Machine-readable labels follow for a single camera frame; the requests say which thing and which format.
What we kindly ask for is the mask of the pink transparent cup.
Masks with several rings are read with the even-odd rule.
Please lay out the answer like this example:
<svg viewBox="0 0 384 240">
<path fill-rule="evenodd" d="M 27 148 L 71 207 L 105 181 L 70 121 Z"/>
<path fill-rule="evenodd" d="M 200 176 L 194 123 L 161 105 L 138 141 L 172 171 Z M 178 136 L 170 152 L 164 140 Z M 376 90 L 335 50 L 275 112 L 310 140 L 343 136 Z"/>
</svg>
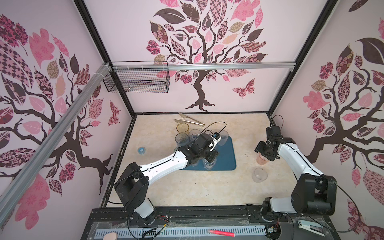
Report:
<svg viewBox="0 0 384 240">
<path fill-rule="evenodd" d="M 268 159 L 266 159 L 264 156 L 261 155 L 261 153 L 258 153 L 258 156 L 257 156 L 257 163 L 261 166 L 269 163 L 270 161 Z"/>
</svg>

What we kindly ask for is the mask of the clear glass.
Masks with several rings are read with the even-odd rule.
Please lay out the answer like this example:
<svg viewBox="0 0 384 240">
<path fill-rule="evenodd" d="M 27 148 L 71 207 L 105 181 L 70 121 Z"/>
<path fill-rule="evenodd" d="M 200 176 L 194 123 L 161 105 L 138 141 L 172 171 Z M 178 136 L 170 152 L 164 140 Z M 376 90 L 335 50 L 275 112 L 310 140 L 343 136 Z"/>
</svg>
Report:
<svg viewBox="0 0 384 240">
<path fill-rule="evenodd" d="M 205 170 L 208 170 L 208 171 L 212 170 L 213 167 L 216 165 L 216 163 L 217 163 L 217 159 L 216 159 L 216 158 L 213 159 L 211 162 L 209 162 L 209 161 L 206 160 L 206 159 L 203 159 L 203 166 L 204 166 L 204 169 L 205 169 Z"/>
<path fill-rule="evenodd" d="M 229 138 L 229 133 L 225 130 L 222 130 L 219 132 L 220 135 L 220 141 L 218 141 L 219 146 L 223 146 L 226 144 L 228 138 Z"/>
<path fill-rule="evenodd" d="M 201 131 L 198 130 L 198 129 L 190 130 L 190 132 L 189 132 L 189 139 L 190 139 L 190 141 L 194 141 L 195 139 L 197 139 L 200 134 L 201 134 Z"/>
</svg>

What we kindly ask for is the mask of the tall blue frosted cup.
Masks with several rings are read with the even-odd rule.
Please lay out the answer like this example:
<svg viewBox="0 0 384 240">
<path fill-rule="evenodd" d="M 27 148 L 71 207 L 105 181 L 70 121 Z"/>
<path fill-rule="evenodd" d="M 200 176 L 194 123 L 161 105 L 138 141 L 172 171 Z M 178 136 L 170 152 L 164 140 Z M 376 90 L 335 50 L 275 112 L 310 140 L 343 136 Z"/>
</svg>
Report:
<svg viewBox="0 0 384 240">
<path fill-rule="evenodd" d="M 175 136 L 175 141 L 178 147 L 185 146 L 189 142 L 189 135 L 186 133 L 178 133 Z"/>
</svg>

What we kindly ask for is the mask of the yellow transparent cup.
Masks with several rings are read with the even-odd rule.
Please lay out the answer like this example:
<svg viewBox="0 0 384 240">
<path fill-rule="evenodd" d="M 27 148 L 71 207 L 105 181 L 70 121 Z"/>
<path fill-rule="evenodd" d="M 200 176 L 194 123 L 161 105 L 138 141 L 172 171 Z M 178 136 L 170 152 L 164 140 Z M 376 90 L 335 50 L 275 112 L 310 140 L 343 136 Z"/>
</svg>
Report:
<svg viewBox="0 0 384 240">
<path fill-rule="evenodd" d="M 178 133 L 185 133 L 185 134 L 188 134 L 189 133 L 189 125 L 187 123 L 179 123 L 176 127 L 176 130 Z"/>
</svg>

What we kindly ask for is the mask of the teal plastic tray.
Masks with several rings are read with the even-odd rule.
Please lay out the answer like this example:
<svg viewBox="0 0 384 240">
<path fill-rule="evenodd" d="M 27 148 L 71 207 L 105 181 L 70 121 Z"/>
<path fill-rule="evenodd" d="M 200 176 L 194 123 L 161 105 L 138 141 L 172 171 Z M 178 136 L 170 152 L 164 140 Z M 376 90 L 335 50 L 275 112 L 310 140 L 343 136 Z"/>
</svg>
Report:
<svg viewBox="0 0 384 240">
<path fill-rule="evenodd" d="M 217 146 L 218 156 L 217 163 L 210 171 L 233 171 L 237 167 L 235 151 L 232 138 L 229 137 L 226 144 Z M 204 169 L 203 160 L 199 160 L 197 164 L 186 167 L 182 171 L 208 171 Z"/>
</svg>

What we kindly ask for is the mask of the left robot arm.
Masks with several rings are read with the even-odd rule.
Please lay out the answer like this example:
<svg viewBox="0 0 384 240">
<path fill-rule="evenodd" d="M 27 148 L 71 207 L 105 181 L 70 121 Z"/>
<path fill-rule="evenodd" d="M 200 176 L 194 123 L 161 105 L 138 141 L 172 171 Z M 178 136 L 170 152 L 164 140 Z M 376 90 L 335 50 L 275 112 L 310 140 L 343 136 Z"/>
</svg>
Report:
<svg viewBox="0 0 384 240">
<path fill-rule="evenodd" d="M 149 186 L 199 160 L 213 161 L 219 154 L 216 145 L 221 139 L 219 133 L 201 133 L 197 139 L 178 147 L 174 153 L 159 161 L 141 166 L 135 162 L 129 164 L 113 186 L 125 211 L 130 215 L 137 213 L 142 219 L 153 217 L 155 207 L 147 199 Z"/>
</svg>

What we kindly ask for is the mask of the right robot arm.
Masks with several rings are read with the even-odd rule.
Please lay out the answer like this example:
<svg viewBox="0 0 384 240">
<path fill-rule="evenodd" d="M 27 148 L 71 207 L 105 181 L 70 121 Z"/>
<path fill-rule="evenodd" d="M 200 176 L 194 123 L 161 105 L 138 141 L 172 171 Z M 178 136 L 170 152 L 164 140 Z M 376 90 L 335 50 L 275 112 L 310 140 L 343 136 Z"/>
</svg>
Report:
<svg viewBox="0 0 384 240">
<path fill-rule="evenodd" d="M 269 161 L 283 158 L 297 179 L 289 197 L 265 198 L 262 213 L 293 213 L 309 215 L 334 214 L 337 182 L 324 175 L 299 150 L 292 138 L 284 138 L 280 127 L 266 128 L 267 140 L 260 141 L 255 152 Z"/>
</svg>

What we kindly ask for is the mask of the clear glass near right arm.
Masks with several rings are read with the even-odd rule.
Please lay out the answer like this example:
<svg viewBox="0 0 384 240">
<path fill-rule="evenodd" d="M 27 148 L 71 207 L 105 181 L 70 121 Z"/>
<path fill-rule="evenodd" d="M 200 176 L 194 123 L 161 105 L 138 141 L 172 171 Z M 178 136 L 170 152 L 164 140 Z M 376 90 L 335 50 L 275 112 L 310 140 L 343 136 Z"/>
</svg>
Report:
<svg viewBox="0 0 384 240">
<path fill-rule="evenodd" d="M 268 173 L 263 168 L 256 168 L 253 172 L 252 179 L 255 183 L 262 183 L 268 178 Z"/>
</svg>

